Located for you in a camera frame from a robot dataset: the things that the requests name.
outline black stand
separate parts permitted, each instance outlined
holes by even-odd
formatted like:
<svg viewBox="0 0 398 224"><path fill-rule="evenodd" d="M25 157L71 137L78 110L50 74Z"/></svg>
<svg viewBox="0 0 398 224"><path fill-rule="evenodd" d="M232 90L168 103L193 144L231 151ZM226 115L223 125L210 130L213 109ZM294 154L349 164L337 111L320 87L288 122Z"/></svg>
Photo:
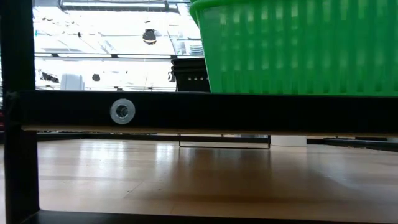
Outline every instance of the black stand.
<svg viewBox="0 0 398 224"><path fill-rule="evenodd" d="M15 122L21 115L18 91L35 90L32 1L0 4L6 218L7 223L22 223L40 210L36 132L23 131Z"/></svg>
<svg viewBox="0 0 398 224"><path fill-rule="evenodd" d="M208 142L208 143L246 143L246 144L267 144L267 147L223 147L223 146L183 146L181 142L184 140L181 138L182 135L178 134L178 146L182 148L200 147L205 149L270 149L271 147L271 136L268 135L266 138L242 138L242 137L225 137L224 134L221 137L203 137L203 136L191 136L189 142Z"/></svg>

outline black metal frame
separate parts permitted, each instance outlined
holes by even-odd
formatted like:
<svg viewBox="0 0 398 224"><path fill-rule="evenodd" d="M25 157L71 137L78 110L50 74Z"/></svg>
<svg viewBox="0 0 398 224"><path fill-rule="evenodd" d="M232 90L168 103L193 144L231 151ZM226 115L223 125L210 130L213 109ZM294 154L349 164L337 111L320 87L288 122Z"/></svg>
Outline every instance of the black metal frame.
<svg viewBox="0 0 398 224"><path fill-rule="evenodd" d="M6 112L4 166L7 224L318 223L308 220L43 211L39 207L37 136L33 131L40 127L133 132L163 130L173 133L195 133L200 130L204 133L398 134L397 122L393 120L398 114L397 98L35 91L32 1L2 0L0 10ZM130 99L136 104L136 118L126 126L113 123L108 114L110 104L119 98ZM183 110L179 107L182 101L187 102ZM258 108L265 102L268 109Z"/></svg>
<svg viewBox="0 0 398 224"><path fill-rule="evenodd" d="M205 149L270 149L271 148L271 136L268 135L266 138L239 138L239 137L224 137L224 134L221 134L221 137L206 137L203 136L192 136L194 137L193 141L187 141L184 139L181 134L178 134L178 146L181 148L192 148L192 147L200 147ZM224 146L183 146L181 142L208 142L208 143L247 143L247 144L260 144L265 143L267 147L224 147Z"/></svg>
<svg viewBox="0 0 398 224"><path fill-rule="evenodd" d="M387 141L368 141L354 139L324 139L324 144L329 146L358 147L381 151L398 152L398 143Z"/></svg>

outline black shelf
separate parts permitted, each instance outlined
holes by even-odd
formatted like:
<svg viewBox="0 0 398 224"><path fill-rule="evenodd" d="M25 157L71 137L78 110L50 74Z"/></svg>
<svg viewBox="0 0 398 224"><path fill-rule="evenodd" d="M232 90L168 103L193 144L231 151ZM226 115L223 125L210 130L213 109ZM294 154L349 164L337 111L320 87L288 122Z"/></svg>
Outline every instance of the black shelf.
<svg viewBox="0 0 398 224"><path fill-rule="evenodd" d="M134 119L124 125L116 124L109 115L111 105L121 98L131 100L136 108ZM398 134L398 124L391 120L398 114L398 98L22 91L18 102L13 109L20 114L16 121L29 130Z"/></svg>

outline basket rim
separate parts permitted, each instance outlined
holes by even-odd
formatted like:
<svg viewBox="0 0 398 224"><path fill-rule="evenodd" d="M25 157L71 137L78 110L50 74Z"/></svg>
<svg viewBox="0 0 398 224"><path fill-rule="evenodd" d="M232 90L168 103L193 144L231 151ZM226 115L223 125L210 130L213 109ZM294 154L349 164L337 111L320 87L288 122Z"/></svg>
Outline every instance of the basket rim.
<svg viewBox="0 0 398 224"><path fill-rule="evenodd" d="M249 0L191 0L191 7L189 8L189 13L192 19L198 25L198 18L196 12L201 9L206 9L210 7L225 6L228 4L239 3L239 2L251 2Z"/></svg>

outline basket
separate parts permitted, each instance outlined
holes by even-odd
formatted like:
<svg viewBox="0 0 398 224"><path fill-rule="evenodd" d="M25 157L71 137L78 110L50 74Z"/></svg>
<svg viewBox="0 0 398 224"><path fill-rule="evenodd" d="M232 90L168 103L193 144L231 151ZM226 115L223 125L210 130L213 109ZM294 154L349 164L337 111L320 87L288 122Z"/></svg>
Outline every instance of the basket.
<svg viewBox="0 0 398 224"><path fill-rule="evenodd" d="M398 2L196 0L212 93L398 96Z"/></svg>

